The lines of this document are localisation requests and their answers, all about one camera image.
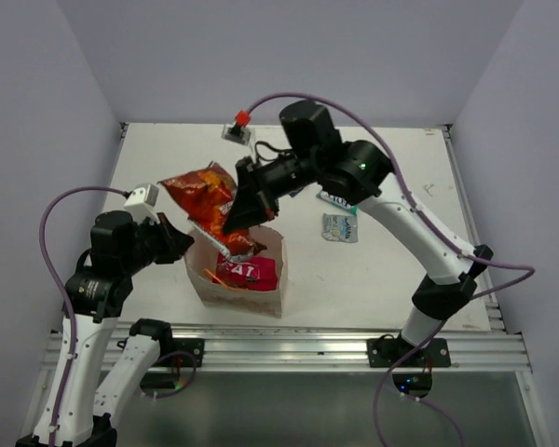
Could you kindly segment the orange Doritos chip bag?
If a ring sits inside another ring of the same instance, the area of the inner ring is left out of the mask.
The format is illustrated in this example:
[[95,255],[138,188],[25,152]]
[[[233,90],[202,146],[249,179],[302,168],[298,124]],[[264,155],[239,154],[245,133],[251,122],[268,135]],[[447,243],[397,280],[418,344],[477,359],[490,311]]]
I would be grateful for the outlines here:
[[244,261],[267,249],[249,229],[224,233],[237,184],[217,162],[158,182],[187,214],[188,221],[230,261]]

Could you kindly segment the pink snack bag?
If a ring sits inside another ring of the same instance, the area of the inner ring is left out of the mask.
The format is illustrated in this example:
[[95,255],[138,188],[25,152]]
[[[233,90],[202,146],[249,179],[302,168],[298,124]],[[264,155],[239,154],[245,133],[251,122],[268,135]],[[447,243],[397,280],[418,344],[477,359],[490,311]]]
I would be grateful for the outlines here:
[[274,291],[279,282],[276,262],[259,255],[244,262],[232,262],[219,255],[215,276],[229,287],[251,291]]

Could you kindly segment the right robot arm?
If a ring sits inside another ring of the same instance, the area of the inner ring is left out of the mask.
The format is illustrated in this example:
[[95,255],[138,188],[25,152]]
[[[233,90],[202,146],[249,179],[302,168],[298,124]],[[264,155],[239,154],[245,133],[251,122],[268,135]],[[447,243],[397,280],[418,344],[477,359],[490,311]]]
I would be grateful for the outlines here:
[[426,271],[400,333],[378,347],[389,362],[419,364],[429,355],[430,337],[470,302],[492,250],[458,238],[425,211],[400,184],[400,171],[385,151],[364,140],[343,141],[319,101],[294,102],[280,112],[279,121],[290,148],[265,165],[250,157],[237,162],[238,189],[224,233],[273,220],[281,197],[312,183],[358,207],[396,237]]

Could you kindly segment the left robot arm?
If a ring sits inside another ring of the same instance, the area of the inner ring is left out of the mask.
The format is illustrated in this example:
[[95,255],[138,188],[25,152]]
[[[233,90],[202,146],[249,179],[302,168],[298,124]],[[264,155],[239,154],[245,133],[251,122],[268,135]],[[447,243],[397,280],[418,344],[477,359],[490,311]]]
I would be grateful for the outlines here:
[[169,323],[141,318],[113,369],[102,374],[132,278],[151,264],[181,260],[194,242],[162,213],[141,222],[123,210],[96,217],[90,246],[64,285],[61,350],[45,409],[19,446],[116,445],[120,416],[145,373],[179,354]]

